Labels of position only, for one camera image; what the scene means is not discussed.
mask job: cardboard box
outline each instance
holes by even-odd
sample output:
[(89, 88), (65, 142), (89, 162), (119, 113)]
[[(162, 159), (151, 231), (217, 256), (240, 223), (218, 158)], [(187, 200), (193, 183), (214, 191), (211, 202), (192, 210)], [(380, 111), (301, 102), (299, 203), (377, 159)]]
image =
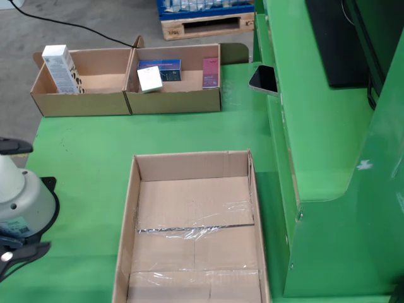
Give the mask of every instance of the cardboard box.
[(258, 270), (229, 270), (131, 275), (128, 303), (151, 302), (261, 303), (259, 273)]
[(249, 151), (134, 156), (112, 303), (269, 302)]
[(162, 81), (181, 81), (181, 60), (143, 60), (139, 61), (138, 70), (158, 66)]
[[(203, 89), (203, 59), (218, 58), (218, 85)], [(143, 94), (136, 70), (139, 60), (181, 60), (181, 80), (164, 82), (157, 92)], [(125, 93), (133, 114), (217, 112), (221, 110), (220, 65), (249, 62), (244, 44), (210, 44), (136, 49), (129, 65)]]
[[(134, 43), (143, 46), (139, 36)], [(123, 92), (132, 50), (71, 50), (71, 57), (81, 76), (85, 93), (62, 95), (44, 65), (42, 53), (33, 55), (40, 71), (31, 89), (39, 111), (45, 117), (109, 116), (131, 114)]]

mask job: concrete floor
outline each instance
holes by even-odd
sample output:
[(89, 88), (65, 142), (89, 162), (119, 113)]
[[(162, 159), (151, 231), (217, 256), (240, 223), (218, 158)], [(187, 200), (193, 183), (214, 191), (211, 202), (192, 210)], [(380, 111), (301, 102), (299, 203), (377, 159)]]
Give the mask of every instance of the concrete floor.
[[(84, 25), (129, 44), (142, 35), (146, 47), (242, 42), (251, 51), (253, 46), (252, 32), (165, 41), (156, 0), (26, 0), (21, 9)], [(69, 49), (120, 47), (87, 30), (29, 18), (15, 9), (0, 11), (0, 41), (0, 136), (29, 142), (41, 120), (30, 96), (38, 73), (32, 54), (48, 44), (66, 44)], [(24, 167), (27, 159), (13, 160)]]

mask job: packaging box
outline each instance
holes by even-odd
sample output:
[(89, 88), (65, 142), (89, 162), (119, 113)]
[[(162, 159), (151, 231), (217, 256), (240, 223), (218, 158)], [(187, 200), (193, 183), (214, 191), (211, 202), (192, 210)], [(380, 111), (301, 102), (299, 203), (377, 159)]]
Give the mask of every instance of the packaging box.
[(162, 77), (158, 66), (138, 69), (138, 78), (142, 93), (148, 93), (163, 88)]
[(181, 81), (181, 60), (142, 60), (138, 70), (158, 66), (162, 81)]
[(45, 46), (42, 58), (58, 93), (85, 93), (80, 75), (66, 45)]
[[(139, 36), (134, 43), (143, 46)], [(40, 71), (31, 89), (31, 96), (43, 116), (109, 116), (131, 114), (123, 92), (132, 50), (71, 50), (71, 57), (81, 76), (85, 93), (57, 93), (54, 81), (44, 64), (42, 52), (33, 55)]]
[(203, 89), (215, 88), (219, 84), (218, 58), (203, 59)]
[(249, 151), (134, 156), (112, 303), (269, 302)]
[[(203, 59), (218, 58), (218, 85), (203, 89)], [(157, 92), (142, 94), (136, 73), (140, 60), (181, 60), (181, 81), (163, 82)], [(244, 44), (210, 44), (134, 50), (125, 93), (133, 114), (217, 112), (221, 110), (220, 66), (249, 60)]]

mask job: small white box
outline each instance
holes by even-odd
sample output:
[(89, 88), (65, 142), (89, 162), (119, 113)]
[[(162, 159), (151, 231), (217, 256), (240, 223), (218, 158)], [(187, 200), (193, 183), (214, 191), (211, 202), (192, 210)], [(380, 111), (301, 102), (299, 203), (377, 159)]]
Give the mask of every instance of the small white box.
[(162, 77), (158, 66), (151, 68), (138, 69), (138, 76), (141, 91), (143, 93), (159, 90), (163, 87)]
[(85, 93), (66, 45), (47, 45), (42, 57), (59, 93)]

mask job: black cable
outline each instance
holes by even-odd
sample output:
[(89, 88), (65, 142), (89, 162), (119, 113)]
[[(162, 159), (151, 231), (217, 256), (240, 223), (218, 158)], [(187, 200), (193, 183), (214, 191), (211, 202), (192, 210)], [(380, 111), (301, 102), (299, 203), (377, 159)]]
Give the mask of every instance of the black cable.
[(35, 19), (39, 19), (39, 20), (44, 20), (44, 21), (49, 21), (49, 22), (54, 22), (54, 23), (63, 24), (63, 25), (70, 25), (71, 27), (84, 28), (85, 30), (89, 30), (89, 31), (91, 31), (91, 32), (93, 32), (93, 33), (96, 33), (97, 35), (100, 35), (101, 37), (104, 37), (104, 38), (106, 38), (106, 39), (108, 39), (108, 40), (111, 40), (111, 41), (114, 41), (114, 42), (123, 44), (123, 45), (125, 45), (125, 46), (129, 46), (130, 48), (135, 48), (133, 45), (127, 44), (127, 43), (125, 43), (125, 42), (122, 42), (122, 41), (119, 41), (119, 40), (116, 40), (116, 39), (113, 39), (113, 38), (110, 38), (110, 37), (105, 36), (105, 35), (103, 35), (102, 33), (98, 32), (98, 31), (96, 31), (96, 30), (92, 30), (91, 28), (84, 27), (83, 25), (78, 25), (78, 24), (73, 24), (73, 23), (68, 23), (68, 22), (63, 22), (63, 21), (57, 21), (57, 20), (52, 20), (52, 19), (48, 19), (48, 18), (43, 18), (43, 17), (38, 17), (38, 16), (30, 15), (30, 14), (25, 13), (25, 12), (23, 12), (22, 10), (20, 10), (20, 9), (17, 7), (17, 5), (15, 5), (15, 3), (13, 2), (13, 0), (8, 0), (8, 1), (10, 1), (11, 5), (13, 5), (14, 8), (15, 8), (17, 11), (19, 11), (21, 14), (23, 14), (23, 15), (25, 15), (25, 16), (27, 16), (27, 17), (31, 17), (31, 18), (35, 18)]
[(367, 81), (367, 100), (369, 101), (369, 105), (372, 107), (373, 110), (376, 109), (376, 101), (372, 96), (372, 76), (369, 73), (369, 78)]

